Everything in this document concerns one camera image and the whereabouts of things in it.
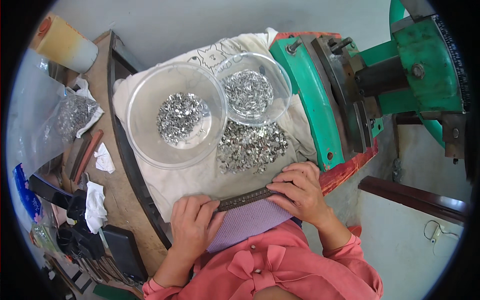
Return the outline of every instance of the finger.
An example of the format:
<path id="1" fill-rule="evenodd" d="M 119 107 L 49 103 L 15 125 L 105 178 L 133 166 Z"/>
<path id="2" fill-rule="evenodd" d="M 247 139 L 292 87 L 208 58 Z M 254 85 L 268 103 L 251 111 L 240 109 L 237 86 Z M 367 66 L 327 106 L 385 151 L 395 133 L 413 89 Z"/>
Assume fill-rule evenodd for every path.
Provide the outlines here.
<path id="1" fill-rule="evenodd" d="M 312 187 L 312 182 L 303 174 L 301 171 L 287 171 L 282 172 L 273 178 L 272 182 L 289 182 L 292 181 L 293 184 L 306 191 Z"/>
<path id="2" fill-rule="evenodd" d="M 315 177 L 315 171 L 313 170 L 312 166 L 310 164 L 306 164 L 306 163 L 293 163 L 293 164 L 290 164 L 289 166 L 286 166 L 285 168 L 282 169 L 282 171 L 286 172 L 286 171 L 294 171 L 294 170 L 297 170 L 297 171 L 300 171 L 302 172 L 303 174 L 305 174 L 305 176 L 307 176 L 308 179 L 310 179 L 311 181 L 316 181 L 318 180 L 318 178 Z"/>
<path id="3" fill-rule="evenodd" d="M 297 215 L 298 208 L 295 206 L 295 204 L 293 204 L 290 200 L 286 199 L 285 197 L 280 195 L 271 195 L 267 197 L 267 200 L 272 201 L 273 203 L 285 209 L 292 215 Z"/>
<path id="4" fill-rule="evenodd" d="M 292 199 L 296 203 L 301 202 L 302 199 L 305 199 L 305 197 L 307 196 L 307 193 L 304 190 L 296 187 L 291 183 L 273 182 L 273 183 L 267 184 L 266 187 L 271 191 L 284 194 L 285 196 Z"/>
<path id="5" fill-rule="evenodd" d="M 208 223 L 212 219 L 213 211 L 220 205 L 220 201 L 209 201 L 202 205 L 200 211 L 198 212 L 196 223 L 202 224 L 205 228 L 208 226 Z"/>
<path id="6" fill-rule="evenodd" d="M 185 207 L 185 216 L 192 218 L 194 221 L 197 218 L 200 206 L 212 201 L 207 195 L 195 195 L 188 198 L 187 206 Z"/>
<path id="7" fill-rule="evenodd" d="M 218 232 L 218 230 L 222 226 L 225 214 L 227 214 L 226 211 L 216 213 L 215 216 L 213 217 L 213 220 L 208 225 L 208 235 L 207 236 L 208 236 L 208 241 L 209 242 L 213 241 L 216 233 Z"/>
<path id="8" fill-rule="evenodd" d="M 181 216 L 185 213 L 188 197 L 181 197 L 173 204 L 172 215 Z"/>
<path id="9" fill-rule="evenodd" d="M 315 173 L 315 178 L 318 180 L 320 178 L 320 168 L 318 168 L 318 166 L 311 161 L 306 161 L 305 163 L 312 166 L 313 172 Z"/>

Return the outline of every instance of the yellow container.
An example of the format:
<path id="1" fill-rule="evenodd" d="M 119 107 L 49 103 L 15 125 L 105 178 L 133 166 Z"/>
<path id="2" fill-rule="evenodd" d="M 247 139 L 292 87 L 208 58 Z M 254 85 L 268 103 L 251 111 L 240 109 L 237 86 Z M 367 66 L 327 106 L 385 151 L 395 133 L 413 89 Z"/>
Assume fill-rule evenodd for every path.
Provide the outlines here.
<path id="1" fill-rule="evenodd" d="M 87 72 L 98 55 L 98 47 L 94 43 L 51 13 L 38 27 L 34 40 L 34 49 L 38 54 L 78 73 Z"/>

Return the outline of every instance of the wooden workbench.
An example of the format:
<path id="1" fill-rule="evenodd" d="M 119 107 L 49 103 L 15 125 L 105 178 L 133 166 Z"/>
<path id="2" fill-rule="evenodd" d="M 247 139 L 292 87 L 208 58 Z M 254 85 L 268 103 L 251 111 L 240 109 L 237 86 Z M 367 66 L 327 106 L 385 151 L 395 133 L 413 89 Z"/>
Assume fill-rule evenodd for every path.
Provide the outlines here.
<path id="1" fill-rule="evenodd" d="M 92 156 L 85 172 L 90 175 L 92 182 L 104 186 L 104 206 L 108 213 L 107 223 L 133 232 L 147 272 L 149 276 L 153 276 L 167 255 L 167 250 L 133 192 L 117 147 L 113 130 L 114 123 L 112 122 L 114 114 L 110 110 L 108 98 L 108 64 L 110 63 L 113 37 L 113 33 L 109 31 L 94 41 L 98 46 L 98 57 L 85 76 L 92 96 L 105 111 L 90 132 L 93 134 L 99 129 L 103 130 L 104 135 L 100 142 L 105 143 L 116 170 L 109 174 L 97 169 L 95 167 L 96 159 Z"/>

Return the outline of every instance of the blue packaging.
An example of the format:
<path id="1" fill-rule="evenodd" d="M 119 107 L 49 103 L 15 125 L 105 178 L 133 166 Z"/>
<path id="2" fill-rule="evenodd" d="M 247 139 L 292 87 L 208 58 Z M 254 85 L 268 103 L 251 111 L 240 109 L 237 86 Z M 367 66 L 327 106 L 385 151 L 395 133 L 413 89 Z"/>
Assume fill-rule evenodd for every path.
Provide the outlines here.
<path id="1" fill-rule="evenodd" d="M 22 164 L 17 165 L 15 169 L 13 169 L 13 177 L 15 178 L 17 191 L 22 204 L 27 210 L 28 215 L 38 224 L 43 216 L 42 203 L 35 193 L 28 189 L 28 180 L 25 178 Z"/>

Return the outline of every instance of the purple knit cushion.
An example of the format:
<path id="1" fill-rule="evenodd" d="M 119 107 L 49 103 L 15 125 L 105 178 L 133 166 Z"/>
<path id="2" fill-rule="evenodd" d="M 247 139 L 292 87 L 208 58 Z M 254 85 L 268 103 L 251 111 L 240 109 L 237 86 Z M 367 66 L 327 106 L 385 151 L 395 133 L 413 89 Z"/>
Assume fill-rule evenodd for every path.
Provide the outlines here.
<path id="1" fill-rule="evenodd" d="M 233 246 L 251 236 L 263 233 L 292 217 L 275 203 L 262 199 L 231 209 L 223 219 L 213 242 L 208 246 L 210 253 Z"/>

